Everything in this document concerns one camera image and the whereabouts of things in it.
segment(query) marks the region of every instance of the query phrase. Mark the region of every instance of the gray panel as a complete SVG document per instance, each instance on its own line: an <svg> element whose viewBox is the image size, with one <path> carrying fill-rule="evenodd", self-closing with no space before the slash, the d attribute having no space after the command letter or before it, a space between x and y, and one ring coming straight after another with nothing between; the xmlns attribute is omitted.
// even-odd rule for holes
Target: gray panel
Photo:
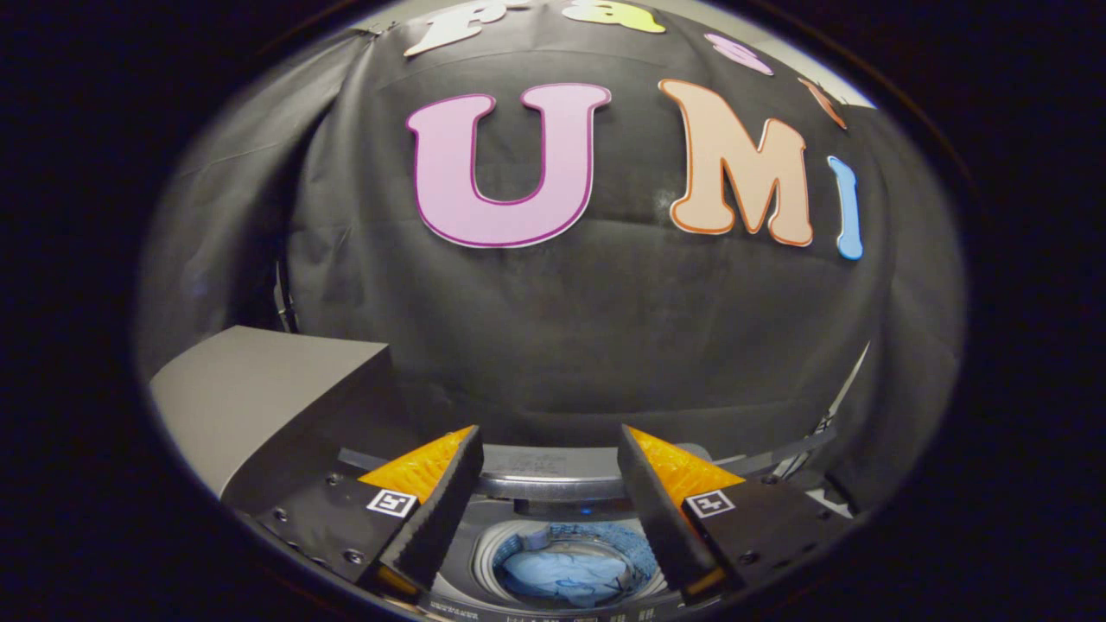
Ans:
<svg viewBox="0 0 1106 622"><path fill-rule="evenodd" d="M232 326L170 361L149 387L185 460L221 495L273 434L385 348Z"/></svg>

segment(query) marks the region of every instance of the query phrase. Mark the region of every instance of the pink letter u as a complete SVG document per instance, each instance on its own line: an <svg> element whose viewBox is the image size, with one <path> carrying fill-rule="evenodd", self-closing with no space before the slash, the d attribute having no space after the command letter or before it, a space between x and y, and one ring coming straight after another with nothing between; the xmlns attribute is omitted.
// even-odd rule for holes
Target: pink letter u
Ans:
<svg viewBox="0 0 1106 622"><path fill-rule="evenodd" d="M415 111L415 193L434 232L469 247L522 247L547 240L584 214L592 194L592 121L611 92L594 84L546 84L522 94L542 113L542 175L530 196L492 200L477 189L477 123L490 95L462 95Z"/></svg>

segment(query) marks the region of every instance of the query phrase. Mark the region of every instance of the blue cloth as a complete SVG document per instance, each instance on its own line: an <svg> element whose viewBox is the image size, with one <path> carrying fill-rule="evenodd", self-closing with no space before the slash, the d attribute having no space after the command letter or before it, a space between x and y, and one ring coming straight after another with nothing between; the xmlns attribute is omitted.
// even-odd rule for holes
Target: blue cloth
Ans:
<svg viewBox="0 0 1106 622"><path fill-rule="evenodd" d="M634 569L644 576L638 584L632 585L633 588L639 588L640 583L648 581L657 571L657 560L653 557L649 542L640 533L622 525L615 522L554 522L550 525L550 539L562 538L595 539L618 549L618 552L629 558Z"/></svg>
<svg viewBox="0 0 1106 622"><path fill-rule="evenodd" d="M606 556L524 551L503 562L508 588L521 594L567 600L576 607L622 593L626 562Z"/></svg>

